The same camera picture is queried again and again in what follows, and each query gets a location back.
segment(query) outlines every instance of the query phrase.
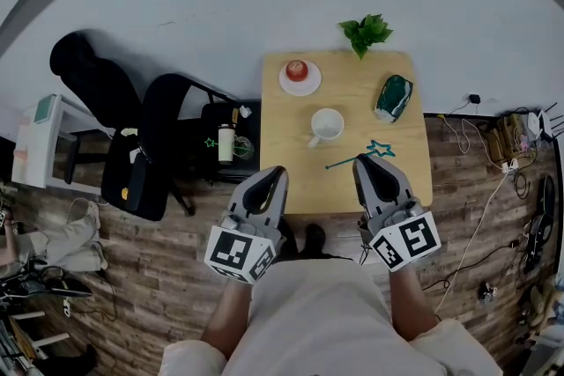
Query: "small black table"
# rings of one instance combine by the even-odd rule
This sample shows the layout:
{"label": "small black table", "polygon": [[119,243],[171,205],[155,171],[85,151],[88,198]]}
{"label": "small black table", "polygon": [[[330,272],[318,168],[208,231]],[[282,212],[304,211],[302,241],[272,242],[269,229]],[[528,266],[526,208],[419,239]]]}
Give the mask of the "small black table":
{"label": "small black table", "polygon": [[[235,128],[236,136],[246,137],[255,147],[255,154],[248,160],[233,157],[231,165],[221,165],[218,162],[219,147],[207,147],[205,140],[212,139],[216,143],[218,139],[218,130],[221,124],[231,124],[234,108],[244,105],[250,108],[251,115],[243,118],[239,114],[237,126]],[[261,149],[261,101],[260,100],[244,100],[235,104],[227,102],[213,102],[202,108],[200,140],[198,143],[200,161],[204,167],[200,170],[205,178],[240,182],[260,170],[260,149]]]}

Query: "white plate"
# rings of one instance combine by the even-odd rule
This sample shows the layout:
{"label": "white plate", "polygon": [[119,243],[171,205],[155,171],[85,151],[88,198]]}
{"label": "white plate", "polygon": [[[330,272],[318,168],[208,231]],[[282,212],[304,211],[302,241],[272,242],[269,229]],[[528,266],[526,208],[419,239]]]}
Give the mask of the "white plate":
{"label": "white plate", "polygon": [[293,82],[286,75],[285,64],[278,74],[278,81],[281,88],[293,96],[308,96],[314,92],[321,84],[321,71],[312,62],[302,60],[308,66],[308,76],[303,82]]}

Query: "wooden table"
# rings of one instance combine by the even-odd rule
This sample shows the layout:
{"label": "wooden table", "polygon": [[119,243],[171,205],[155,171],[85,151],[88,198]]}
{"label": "wooden table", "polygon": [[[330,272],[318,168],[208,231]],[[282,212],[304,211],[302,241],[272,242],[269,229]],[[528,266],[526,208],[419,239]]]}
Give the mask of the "wooden table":
{"label": "wooden table", "polygon": [[[278,74],[290,60],[309,60],[322,73],[313,94],[295,97],[280,88]],[[393,124],[379,121],[374,105],[386,79],[394,74],[414,83],[412,98]],[[334,108],[345,119],[335,141],[308,148],[311,117]],[[406,174],[423,205],[433,200],[427,133],[409,56],[368,52],[362,60],[352,51],[270,54],[264,58],[261,117],[261,168],[282,165],[289,173],[286,213],[362,211],[354,186],[353,164],[325,166],[367,152],[370,140],[391,144],[390,162]]]}

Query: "white mug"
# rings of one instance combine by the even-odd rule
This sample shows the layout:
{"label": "white mug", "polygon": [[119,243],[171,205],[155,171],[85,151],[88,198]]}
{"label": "white mug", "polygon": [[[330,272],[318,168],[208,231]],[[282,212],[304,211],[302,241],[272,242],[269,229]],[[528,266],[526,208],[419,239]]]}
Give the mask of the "white mug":
{"label": "white mug", "polygon": [[322,141],[330,141],[338,138],[345,128],[345,120],[341,113],[332,108],[322,108],[315,112],[311,118],[311,130],[314,137],[308,147],[316,147]]}

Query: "white shirt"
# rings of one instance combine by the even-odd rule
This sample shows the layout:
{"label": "white shirt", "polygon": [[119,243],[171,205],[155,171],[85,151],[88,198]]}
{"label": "white shirt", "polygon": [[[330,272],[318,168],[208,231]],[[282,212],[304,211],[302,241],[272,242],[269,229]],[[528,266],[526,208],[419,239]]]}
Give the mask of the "white shirt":
{"label": "white shirt", "polygon": [[210,344],[165,349],[160,376],[499,376],[487,351],[454,320],[408,343],[382,294],[355,262],[273,265],[256,283],[249,327],[227,362]]}

